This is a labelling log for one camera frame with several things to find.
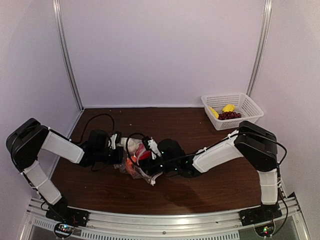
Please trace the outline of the orange fake fruit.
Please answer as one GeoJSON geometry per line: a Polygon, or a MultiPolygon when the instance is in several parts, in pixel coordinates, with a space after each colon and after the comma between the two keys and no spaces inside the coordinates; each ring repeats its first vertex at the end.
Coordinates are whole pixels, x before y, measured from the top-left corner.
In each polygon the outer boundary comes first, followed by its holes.
{"type": "Polygon", "coordinates": [[[134,175],[137,173],[135,170],[135,165],[132,163],[129,157],[126,158],[124,165],[125,165],[125,170],[127,171],[128,174],[134,175]]]}

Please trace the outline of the clear zip top bag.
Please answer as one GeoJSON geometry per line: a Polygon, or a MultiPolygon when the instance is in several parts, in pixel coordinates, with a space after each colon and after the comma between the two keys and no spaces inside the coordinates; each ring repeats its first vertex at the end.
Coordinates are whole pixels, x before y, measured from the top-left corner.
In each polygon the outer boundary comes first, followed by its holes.
{"type": "Polygon", "coordinates": [[[133,179],[144,179],[151,186],[154,186],[156,184],[157,177],[159,177],[162,174],[162,173],[158,173],[158,174],[153,175],[153,176],[147,175],[146,173],[144,173],[144,171],[140,167],[140,161],[137,160],[136,152],[129,153],[128,151],[125,151],[125,150],[123,150],[122,164],[114,164],[113,167],[115,169],[119,169],[119,171],[121,173],[131,175],[131,177],[133,179]],[[125,160],[126,160],[126,158],[129,158],[132,161],[132,163],[134,164],[134,169],[136,171],[136,174],[131,175],[131,174],[127,173],[126,168],[125,168],[125,160]]]}

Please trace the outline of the yellow fake banana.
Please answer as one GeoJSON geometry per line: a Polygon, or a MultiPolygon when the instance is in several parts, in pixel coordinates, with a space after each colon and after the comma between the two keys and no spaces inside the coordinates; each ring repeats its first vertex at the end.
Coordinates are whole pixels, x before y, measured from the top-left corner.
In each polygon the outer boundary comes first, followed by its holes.
{"type": "Polygon", "coordinates": [[[219,117],[220,117],[219,113],[216,110],[214,110],[211,106],[209,106],[209,109],[212,112],[212,114],[214,115],[214,117],[216,119],[219,119],[219,117]]]}

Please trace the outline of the purple fake grapes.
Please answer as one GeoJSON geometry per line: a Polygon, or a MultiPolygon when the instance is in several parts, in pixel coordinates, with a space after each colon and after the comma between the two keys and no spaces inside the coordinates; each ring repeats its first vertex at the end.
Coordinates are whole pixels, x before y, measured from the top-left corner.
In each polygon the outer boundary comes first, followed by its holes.
{"type": "Polygon", "coordinates": [[[239,119],[241,117],[242,117],[242,115],[240,113],[236,113],[234,111],[229,111],[229,112],[220,113],[218,116],[218,119],[219,120],[232,120],[232,119],[239,119]]]}

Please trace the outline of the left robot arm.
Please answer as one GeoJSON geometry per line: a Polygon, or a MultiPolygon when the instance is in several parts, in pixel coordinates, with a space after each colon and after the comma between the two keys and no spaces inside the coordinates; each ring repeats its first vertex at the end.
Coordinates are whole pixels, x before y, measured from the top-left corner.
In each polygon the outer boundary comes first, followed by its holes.
{"type": "Polygon", "coordinates": [[[92,130],[88,140],[76,143],[30,118],[13,131],[6,139],[6,148],[15,168],[30,183],[31,187],[50,205],[52,213],[61,222],[72,218],[72,211],[63,202],[63,195],[43,170],[39,158],[51,155],[87,168],[96,163],[120,164],[123,158],[122,134],[109,135],[103,130],[92,130]]]}

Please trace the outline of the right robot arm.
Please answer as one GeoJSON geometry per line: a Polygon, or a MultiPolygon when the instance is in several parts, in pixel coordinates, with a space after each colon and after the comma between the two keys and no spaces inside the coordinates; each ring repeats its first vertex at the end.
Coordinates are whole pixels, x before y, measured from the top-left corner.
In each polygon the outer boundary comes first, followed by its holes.
{"type": "Polygon", "coordinates": [[[278,144],[274,133],[247,120],[219,142],[195,153],[186,154],[171,138],[156,143],[144,138],[151,156],[137,161],[143,173],[151,176],[177,172],[185,178],[196,178],[209,170],[238,158],[245,158],[257,171],[261,190],[261,205],[256,210],[259,220],[268,220],[278,202],[278,144]]]}

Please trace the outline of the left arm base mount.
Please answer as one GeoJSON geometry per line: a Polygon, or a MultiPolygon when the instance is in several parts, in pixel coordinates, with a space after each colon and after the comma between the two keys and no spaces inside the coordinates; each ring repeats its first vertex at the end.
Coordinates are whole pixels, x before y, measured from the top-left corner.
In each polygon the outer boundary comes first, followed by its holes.
{"type": "Polygon", "coordinates": [[[68,207],[66,203],[56,203],[49,205],[45,217],[74,227],[86,227],[89,214],[86,210],[68,207]]]}

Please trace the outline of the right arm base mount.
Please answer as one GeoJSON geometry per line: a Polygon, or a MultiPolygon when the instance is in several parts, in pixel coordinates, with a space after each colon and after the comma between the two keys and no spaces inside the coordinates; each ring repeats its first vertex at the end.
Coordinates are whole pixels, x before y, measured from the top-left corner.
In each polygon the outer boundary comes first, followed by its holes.
{"type": "Polygon", "coordinates": [[[282,216],[282,211],[278,204],[260,205],[254,208],[247,208],[239,212],[242,226],[256,225],[282,216]]]}

